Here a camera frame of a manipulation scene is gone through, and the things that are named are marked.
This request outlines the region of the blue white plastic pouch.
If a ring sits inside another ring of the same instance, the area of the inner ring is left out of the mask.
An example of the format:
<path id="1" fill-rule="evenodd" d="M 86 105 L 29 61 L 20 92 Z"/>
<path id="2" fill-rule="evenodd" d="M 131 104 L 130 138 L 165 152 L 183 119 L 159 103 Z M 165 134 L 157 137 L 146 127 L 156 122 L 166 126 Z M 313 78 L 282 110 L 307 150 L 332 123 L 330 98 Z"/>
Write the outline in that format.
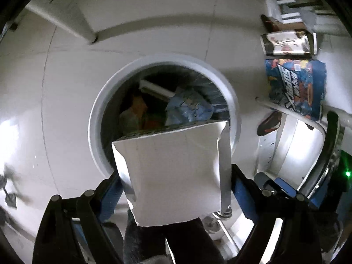
<path id="1" fill-rule="evenodd" d="M 165 125 L 172 126 L 208 121 L 214 113 L 214 107 L 194 89 L 177 88 L 165 111 Z"/>

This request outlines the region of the white round trash bin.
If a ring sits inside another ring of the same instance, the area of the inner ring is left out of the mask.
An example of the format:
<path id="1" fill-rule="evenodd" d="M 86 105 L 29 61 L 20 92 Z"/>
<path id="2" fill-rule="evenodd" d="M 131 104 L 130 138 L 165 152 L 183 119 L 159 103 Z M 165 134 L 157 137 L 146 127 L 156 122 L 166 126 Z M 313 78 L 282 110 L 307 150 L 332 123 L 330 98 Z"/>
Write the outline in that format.
<path id="1" fill-rule="evenodd" d="M 118 70 L 103 86 L 91 109 L 88 122 L 88 143 L 92 159 L 104 177 L 116 169 L 111 143 L 126 132 L 119 122 L 123 112 L 132 107 L 137 97 L 147 106 L 141 126 L 147 120 L 163 127 L 167 120 L 169 98 L 142 89 L 148 81 L 170 92 L 194 90 L 212 106 L 212 119 L 227 120 L 230 126 L 231 150 L 236 149 L 240 136 L 241 117 L 235 90 L 219 70 L 204 61 L 181 54 L 156 54 L 137 59 Z"/>

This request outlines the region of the orange white plastic bag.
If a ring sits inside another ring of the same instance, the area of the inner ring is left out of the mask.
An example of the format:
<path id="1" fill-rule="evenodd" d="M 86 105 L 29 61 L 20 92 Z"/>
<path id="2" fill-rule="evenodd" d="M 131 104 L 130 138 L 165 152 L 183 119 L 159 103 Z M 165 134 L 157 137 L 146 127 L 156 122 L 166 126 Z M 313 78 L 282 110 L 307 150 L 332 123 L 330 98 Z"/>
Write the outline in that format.
<path id="1" fill-rule="evenodd" d="M 146 103 L 141 97 L 133 99 L 132 106 L 119 116 L 119 124 L 123 134 L 127 135 L 131 132 L 141 130 L 143 114 L 146 109 Z"/>

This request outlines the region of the dark trouser leg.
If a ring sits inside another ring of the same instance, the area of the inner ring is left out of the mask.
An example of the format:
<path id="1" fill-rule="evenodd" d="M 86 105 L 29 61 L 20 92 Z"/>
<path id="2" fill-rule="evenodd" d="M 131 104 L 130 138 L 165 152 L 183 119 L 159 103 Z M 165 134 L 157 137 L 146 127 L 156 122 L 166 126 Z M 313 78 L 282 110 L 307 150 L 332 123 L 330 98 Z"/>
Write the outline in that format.
<path id="1" fill-rule="evenodd" d="M 125 263 L 224 263 L 199 218 L 164 226 L 138 226 L 128 212 Z"/>

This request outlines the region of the black red slipper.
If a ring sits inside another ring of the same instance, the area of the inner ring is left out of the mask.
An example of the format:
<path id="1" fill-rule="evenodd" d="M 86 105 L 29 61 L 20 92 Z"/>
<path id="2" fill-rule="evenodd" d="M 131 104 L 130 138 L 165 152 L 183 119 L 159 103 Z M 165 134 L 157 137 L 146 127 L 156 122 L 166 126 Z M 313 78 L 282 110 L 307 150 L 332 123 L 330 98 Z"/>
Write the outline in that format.
<path id="1" fill-rule="evenodd" d="M 277 130 L 282 121 L 282 114 L 278 111 L 273 111 L 268 118 L 262 121 L 257 128 L 258 136 L 265 136 Z"/>

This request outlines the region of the chrome dumbbell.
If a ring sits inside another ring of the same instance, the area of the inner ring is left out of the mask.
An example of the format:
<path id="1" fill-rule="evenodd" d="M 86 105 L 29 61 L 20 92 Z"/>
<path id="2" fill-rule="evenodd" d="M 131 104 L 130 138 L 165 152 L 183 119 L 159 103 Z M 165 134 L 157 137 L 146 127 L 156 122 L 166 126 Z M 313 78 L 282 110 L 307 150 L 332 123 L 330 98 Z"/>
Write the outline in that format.
<path id="1" fill-rule="evenodd" d="M 208 234 L 216 234 L 219 231 L 225 233 L 227 232 L 227 228 L 225 227 L 224 221 L 229 220 L 232 217 L 232 214 L 233 210 L 231 206 L 229 206 L 223 213 L 220 211 L 213 212 L 202 220 L 203 227 Z"/>

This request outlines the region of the liquor gift box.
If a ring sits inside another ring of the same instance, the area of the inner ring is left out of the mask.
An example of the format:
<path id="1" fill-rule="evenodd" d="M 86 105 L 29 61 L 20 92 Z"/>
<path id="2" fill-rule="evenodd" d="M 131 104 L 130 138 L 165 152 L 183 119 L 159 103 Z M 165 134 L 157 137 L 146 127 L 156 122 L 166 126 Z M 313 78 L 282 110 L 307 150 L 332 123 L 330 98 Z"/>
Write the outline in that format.
<path id="1" fill-rule="evenodd" d="M 307 30 L 284 30 L 261 35 L 267 56 L 312 57 L 317 54 L 317 36 Z"/>

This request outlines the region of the long white printed box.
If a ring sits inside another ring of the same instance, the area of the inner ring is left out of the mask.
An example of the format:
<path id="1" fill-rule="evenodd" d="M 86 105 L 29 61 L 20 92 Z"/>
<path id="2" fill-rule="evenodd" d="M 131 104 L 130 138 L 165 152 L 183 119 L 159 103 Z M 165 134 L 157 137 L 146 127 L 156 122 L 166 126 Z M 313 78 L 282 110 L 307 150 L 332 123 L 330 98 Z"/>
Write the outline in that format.
<path id="1" fill-rule="evenodd" d="M 140 89 L 142 91 L 152 92 L 153 94 L 156 94 L 157 96 L 160 96 L 164 99 L 170 99 L 175 96 L 175 92 L 171 92 L 159 85 L 155 85 L 154 83 L 148 82 L 146 80 L 140 81 Z"/>

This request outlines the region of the white plastic stool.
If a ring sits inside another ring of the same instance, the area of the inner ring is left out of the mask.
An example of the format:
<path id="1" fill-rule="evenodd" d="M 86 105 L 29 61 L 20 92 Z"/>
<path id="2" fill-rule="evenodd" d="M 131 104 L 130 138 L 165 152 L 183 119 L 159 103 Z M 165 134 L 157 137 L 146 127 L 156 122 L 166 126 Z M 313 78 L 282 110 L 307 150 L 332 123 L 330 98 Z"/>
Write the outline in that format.
<path id="1" fill-rule="evenodd" d="M 340 35 L 343 25 L 323 0 L 264 0 L 267 10 L 261 21 L 268 32 L 305 29 Z"/>

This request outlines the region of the blue snack carton box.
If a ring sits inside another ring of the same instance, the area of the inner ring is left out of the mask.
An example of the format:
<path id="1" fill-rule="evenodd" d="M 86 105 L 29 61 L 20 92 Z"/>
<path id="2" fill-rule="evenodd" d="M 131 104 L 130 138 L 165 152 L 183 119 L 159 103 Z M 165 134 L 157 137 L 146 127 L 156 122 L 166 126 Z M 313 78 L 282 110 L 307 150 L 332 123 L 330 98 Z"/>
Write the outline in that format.
<path id="1" fill-rule="evenodd" d="M 313 121 L 320 120 L 327 70 L 319 60 L 266 59 L 272 103 Z"/>

